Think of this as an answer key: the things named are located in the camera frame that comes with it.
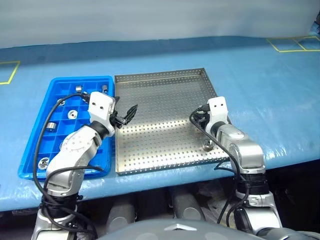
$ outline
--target blue tablecloth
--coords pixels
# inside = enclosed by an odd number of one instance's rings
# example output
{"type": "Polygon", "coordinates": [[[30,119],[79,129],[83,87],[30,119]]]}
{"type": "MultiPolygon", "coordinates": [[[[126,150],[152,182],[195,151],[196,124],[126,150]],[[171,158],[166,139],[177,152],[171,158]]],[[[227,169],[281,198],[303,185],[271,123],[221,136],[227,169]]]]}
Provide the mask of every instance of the blue tablecloth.
{"type": "MultiPolygon", "coordinates": [[[[0,49],[0,62],[20,61],[0,85],[0,211],[36,207],[41,195],[18,166],[51,79],[205,68],[229,117],[257,141],[267,168],[320,158],[320,52],[276,51],[265,38],[202,37],[137,42],[85,42],[0,49]]],[[[10,64],[0,64],[0,82],[10,64]]],[[[85,180],[85,199],[221,178],[203,164],[118,176],[115,160],[102,178],[85,180]]]]}

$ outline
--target blue plastic tray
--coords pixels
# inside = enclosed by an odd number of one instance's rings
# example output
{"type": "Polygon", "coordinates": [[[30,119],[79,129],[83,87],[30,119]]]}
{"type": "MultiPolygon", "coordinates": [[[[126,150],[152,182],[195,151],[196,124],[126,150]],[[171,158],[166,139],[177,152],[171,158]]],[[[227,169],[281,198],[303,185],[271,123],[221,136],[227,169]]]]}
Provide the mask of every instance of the blue plastic tray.
{"type": "MultiPolygon", "coordinates": [[[[22,156],[18,169],[19,177],[24,179],[33,178],[33,157],[36,143],[44,121],[57,100],[76,93],[76,86],[82,86],[82,92],[92,93],[94,91],[101,92],[102,85],[107,85],[107,94],[114,96],[115,85],[111,76],[58,77],[51,81],[22,156]]],[[[64,106],[58,106],[50,119],[50,122],[57,124],[57,130],[55,132],[44,132],[38,161],[44,157],[48,157],[50,160],[53,159],[60,151],[60,143],[65,137],[78,130],[84,124],[89,124],[89,118],[88,104],[79,96],[67,99],[64,106]],[[76,119],[68,119],[68,112],[70,110],[77,110],[76,119]]],[[[104,139],[102,145],[97,150],[97,154],[89,163],[92,166],[100,166],[104,171],[99,172],[93,169],[86,169],[85,178],[104,176],[110,171],[112,144],[114,144],[114,141],[114,137],[104,139]]],[[[37,177],[40,180],[45,179],[46,170],[38,169],[37,177]]]]}

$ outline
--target round metal part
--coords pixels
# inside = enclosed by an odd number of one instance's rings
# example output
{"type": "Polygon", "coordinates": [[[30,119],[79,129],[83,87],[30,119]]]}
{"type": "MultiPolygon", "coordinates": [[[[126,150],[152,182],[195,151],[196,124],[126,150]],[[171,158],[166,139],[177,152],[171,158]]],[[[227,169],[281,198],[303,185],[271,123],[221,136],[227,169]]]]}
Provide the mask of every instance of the round metal part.
{"type": "Polygon", "coordinates": [[[48,158],[48,157],[41,158],[38,163],[38,169],[46,170],[48,167],[48,164],[49,164],[49,160],[50,160],[50,158],[48,158]]]}
{"type": "Polygon", "coordinates": [[[215,146],[215,143],[211,139],[206,138],[205,140],[203,140],[202,148],[206,152],[209,152],[212,149],[214,149],[214,146],[215,146]]]}
{"type": "Polygon", "coordinates": [[[65,103],[66,103],[66,101],[62,101],[62,102],[59,104],[59,106],[64,106],[65,103]]]}
{"type": "Polygon", "coordinates": [[[76,119],[78,112],[76,110],[70,110],[68,112],[68,119],[76,119]]]}
{"type": "Polygon", "coordinates": [[[75,86],[75,91],[77,92],[77,93],[81,93],[82,92],[82,86],[75,86]]]}
{"type": "Polygon", "coordinates": [[[55,122],[48,122],[48,124],[45,127],[45,130],[48,132],[54,132],[56,131],[57,124],[55,122]]]}
{"type": "Polygon", "coordinates": [[[107,93],[107,91],[108,91],[108,86],[107,86],[107,85],[102,85],[101,89],[102,89],[102,92],[103,92],[103,93],[107,93]]]}

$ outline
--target stainless steel tray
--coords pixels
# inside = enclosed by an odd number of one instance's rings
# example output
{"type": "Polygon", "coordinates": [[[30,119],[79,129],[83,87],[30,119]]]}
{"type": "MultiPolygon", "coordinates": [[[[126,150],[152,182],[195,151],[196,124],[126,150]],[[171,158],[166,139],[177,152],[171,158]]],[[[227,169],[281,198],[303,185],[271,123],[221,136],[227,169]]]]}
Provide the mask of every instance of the stainless steel tray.
{"type": "Polygon", "coordinates": [[[115,76],[120,116],[138,104],[134,119],[116,132],[116,172],[132,174],[218,162],[220,148],[205,152],[205,136],[190,122],[198,106],[217,94],[204,68],[115,76]]]}

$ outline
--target yellow tape line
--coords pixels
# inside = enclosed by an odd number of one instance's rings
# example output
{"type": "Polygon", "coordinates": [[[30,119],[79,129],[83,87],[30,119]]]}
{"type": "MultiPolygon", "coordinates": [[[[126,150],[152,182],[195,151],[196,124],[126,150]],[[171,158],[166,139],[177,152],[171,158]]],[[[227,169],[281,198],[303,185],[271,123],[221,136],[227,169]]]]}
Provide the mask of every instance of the yellow tape line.
{"type": "Polygon", "coordinates": [[[2,81],[0,82],[0,85],[4,85],[4,84],[10,84],[12,79],[14,78],[14,75],[16,74],[18,67],[20,66],[20,61],[3,61],[0,62],[0,64],[16,64],[15,68],[13,69],[11,76],[9,77],[8,81],[2,81]]]}
{"type": "Polygon", "coordinates": [[[320,38],[317,36],[298,36],[298,37],[272,37],[272,38],[266,38],[266,40],[271,44],[271,46],[279,53],[299,53],[299,52],[320,52],[320,49],[307,49],[304,46],[302,46],[297,39],[317,39],[320,41],[320,38]],[[272,40],[292,40],[296,42],[302,49],[296,49],[296,50],[279,50],[273,43],[272,40]]]}

